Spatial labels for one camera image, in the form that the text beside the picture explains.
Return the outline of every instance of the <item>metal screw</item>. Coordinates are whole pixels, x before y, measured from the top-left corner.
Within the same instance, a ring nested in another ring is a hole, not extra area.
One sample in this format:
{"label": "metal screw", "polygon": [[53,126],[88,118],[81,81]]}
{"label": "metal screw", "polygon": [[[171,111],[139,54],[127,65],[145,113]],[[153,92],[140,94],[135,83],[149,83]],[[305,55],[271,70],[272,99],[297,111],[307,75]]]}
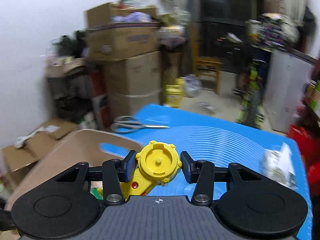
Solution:
{"label": "metal screw", "polygon": [[110,194],[106,197],[106,200],[109,202],[119,202],[122,199],[122,197],[119,194]]}
{"label": "metal screw", "polygon": [[194,199],[197,202],[204,203],[204,202],[209,201],[210,197],[206,194],[198,194],[198,195],[195,195]]}
{"label": "metal screw", "polygon": [[196,161],[196,167],[201,169],[202,165],[205,163],[205,160],[197,160]]}

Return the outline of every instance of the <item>yellow toy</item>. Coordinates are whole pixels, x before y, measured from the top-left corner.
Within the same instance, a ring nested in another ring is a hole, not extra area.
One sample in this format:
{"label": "yellow toy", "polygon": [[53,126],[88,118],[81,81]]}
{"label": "yellow toy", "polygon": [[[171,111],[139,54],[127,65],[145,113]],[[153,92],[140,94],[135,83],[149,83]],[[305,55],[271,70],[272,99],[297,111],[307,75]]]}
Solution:
{"label": "yellow toy", "polygon": [[183,77],[176,78],[175,84],[180,86],[180,89],[182,91],[182,96],[184,97],[185,96],[185,94],[184,94],[184,86],[185,86],[184,78]]}
{"label": "yellow toy", "polygon": [[182,167],[175,145],[163,142],[150,141],[136,154],[136,159],[138,166],[132,181],[120,183],[125,200],[129,195],[146,195],[156,185],[165,186]]}

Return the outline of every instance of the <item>plastic bag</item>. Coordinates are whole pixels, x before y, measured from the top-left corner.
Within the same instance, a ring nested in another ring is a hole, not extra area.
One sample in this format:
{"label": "plastic bag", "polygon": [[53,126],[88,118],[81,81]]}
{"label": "plastic bag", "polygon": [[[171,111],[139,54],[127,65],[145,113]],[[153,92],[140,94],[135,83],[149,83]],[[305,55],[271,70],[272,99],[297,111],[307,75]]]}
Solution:
{"label": "plastic bag", "polygon": [[299,31],[296,25],[288,16],[282,16],[282,38],[285,41],[296,43],[299,39]]}
{"label": "plastic bag", "polygon": [[196,97],[202,88],[201,81],[196,75],[188,75],[184,78],[185,80],[185,96],[186,97]]}
{"label": "plastic bag", "polygon": [[114,16],[112,22],[151,22],[151,16],[143,12],[133,12],[127,16]]}

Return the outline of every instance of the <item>open cardboard box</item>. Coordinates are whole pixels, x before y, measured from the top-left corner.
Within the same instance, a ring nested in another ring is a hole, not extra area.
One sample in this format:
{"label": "open cardboard box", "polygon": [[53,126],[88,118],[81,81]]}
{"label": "open cardboard box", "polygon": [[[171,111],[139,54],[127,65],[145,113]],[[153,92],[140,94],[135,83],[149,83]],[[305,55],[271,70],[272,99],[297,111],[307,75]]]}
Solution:
{"label": "open cardboard box", "polygon": [[108,2],[87,10],[86,19],[88,28],[97,28],[111,23],[111,17],[127,16],[132,12],[143,12],[152,18],[157,18],[156,6],[150,5],[140,9],[118,9],[114,3]]}
{"label": "open cardboard box", "polygon": [[34,166],[8,199],[5,208],[10,210],[21,195],[76,163],[88,162],[90,166],[101,166],[106,160],[122,159],[113,153],[102,152],[100,143],[120,146],[128,151],[140,152],[143,148],[139,142],[113,133],[97,130],[73,131]]}
{"label": "open cardboard box", "polygon": [[52,151],[59,140],[68,133],[77,130],[78,125],[58,118],[49,119],[41,126],[50,126],[51,132],[39,132],[27,141],[22,149],[14,145],[2,149],[8,171],[6,178],[15,189],[36,162]]}

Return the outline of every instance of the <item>white cable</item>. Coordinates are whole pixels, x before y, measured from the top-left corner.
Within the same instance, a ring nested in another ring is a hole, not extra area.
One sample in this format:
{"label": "white cable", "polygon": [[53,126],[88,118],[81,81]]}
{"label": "white cable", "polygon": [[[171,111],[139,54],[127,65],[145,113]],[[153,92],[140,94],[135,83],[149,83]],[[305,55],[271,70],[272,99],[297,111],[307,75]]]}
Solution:
{"label": "white cable", "polygon": [[14,143],[14,146],[16,149],[20,149],[23,148],[24,146],[24,142],[28,139],[30,139],[31,137],[33,137],[36,133],[38,132],[43,132],[46,131],[46,127],[41,126],[40,128],[38,128],[37,130],[33,131],[31,134],[27,135],[27,136],[20,136],[17,138],[17,141]]}

